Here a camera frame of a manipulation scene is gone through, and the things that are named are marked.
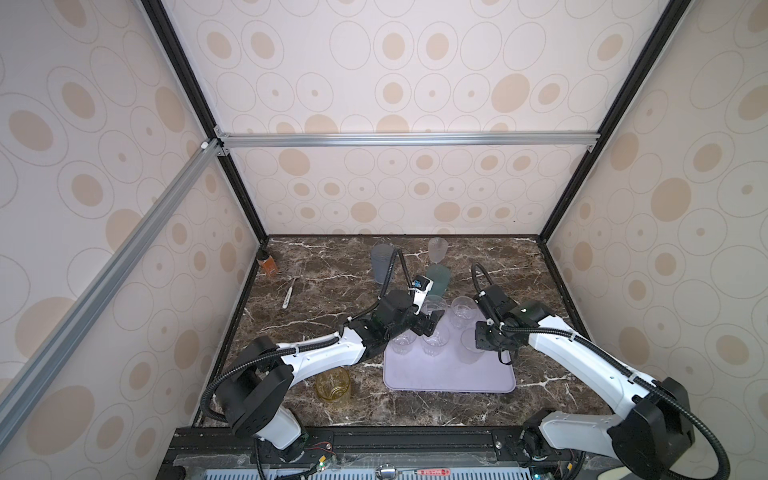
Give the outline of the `clear ribbed small glass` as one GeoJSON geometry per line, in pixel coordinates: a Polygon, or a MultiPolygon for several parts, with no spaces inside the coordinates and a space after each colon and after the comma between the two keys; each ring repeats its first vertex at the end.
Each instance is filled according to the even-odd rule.
{"type": "Polygon", "coordinates": [[[444,323],[440,323],[430,336],[421,338],[423,353],[430,357],[437,357],[445,351],[450,340],[451,328],[444,323]]]}

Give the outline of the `lavender plastic tray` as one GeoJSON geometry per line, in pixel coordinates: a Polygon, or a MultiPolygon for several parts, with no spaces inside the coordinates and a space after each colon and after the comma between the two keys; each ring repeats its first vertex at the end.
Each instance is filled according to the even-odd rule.
{"type": "Polygon", "coordinates": [[[418,336],[413,349],[396,355],[387,346],[383,360],[383,381],[391,390],[451,393],[510,393],[516,387],[513,368],[502,364],[495,353],[485,352],[471,365],[457,356],[462,332],[450,323],[451,311],[440,320],[451,328],[451,340],[445,351],[430,357],[423,353],[418,336]]]}

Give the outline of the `tall blue plastic tumbler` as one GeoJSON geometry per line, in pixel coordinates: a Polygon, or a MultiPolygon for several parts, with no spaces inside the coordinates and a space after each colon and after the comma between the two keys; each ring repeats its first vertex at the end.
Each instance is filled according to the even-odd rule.
{"type": "Polygon", "coordinates": [[[386,279],[393,251],[394,247],[387,243],[378,243],[371,249],[371,271],[374,281],[379,285],[386,279]]]}

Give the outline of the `frosted dimpled small cup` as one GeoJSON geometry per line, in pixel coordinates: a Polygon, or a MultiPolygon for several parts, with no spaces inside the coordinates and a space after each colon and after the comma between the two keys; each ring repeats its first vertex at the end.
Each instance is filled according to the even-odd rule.
{"type": "Polygon", "coordinates": [[[449,244],[448,241],[442,237],[432,237],[428,242],[428,256],[431,263],[441,263],[446,255],[449,244]]]}

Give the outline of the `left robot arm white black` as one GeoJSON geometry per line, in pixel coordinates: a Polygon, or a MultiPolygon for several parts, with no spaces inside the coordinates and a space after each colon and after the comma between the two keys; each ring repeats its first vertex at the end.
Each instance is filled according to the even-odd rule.
{"type": "Polygon", "coordinates": [[[425,313],[414,293],[395,290],[329,335],[293,344],[258,337],[227,371],[210,381],[200,409],[206,417],[226,423],[234,436],[268,442],[294,458],[304,448],[307,434],[283,405],[293,386],[376,357],[408,331],[429,337],[444,313],[443,309],[425,313]]]}

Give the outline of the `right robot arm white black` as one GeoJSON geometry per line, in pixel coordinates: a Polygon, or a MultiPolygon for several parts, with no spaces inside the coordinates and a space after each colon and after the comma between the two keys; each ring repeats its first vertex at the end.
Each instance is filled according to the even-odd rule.
{"type": "Polygon", "coordinates": [[[478,348],[513,351],[530,346],[555,360],[597,393],[609,415],[544,410],[530,418],[529,455],[543,449],[582,450],[622,462],[642,479],[660,479],[695,442],[693,426],[677,409],[651,394],[654,379],[571,329],[539,302],[499,308],[477,299],[483,318],[475,329],[478,348]]]}

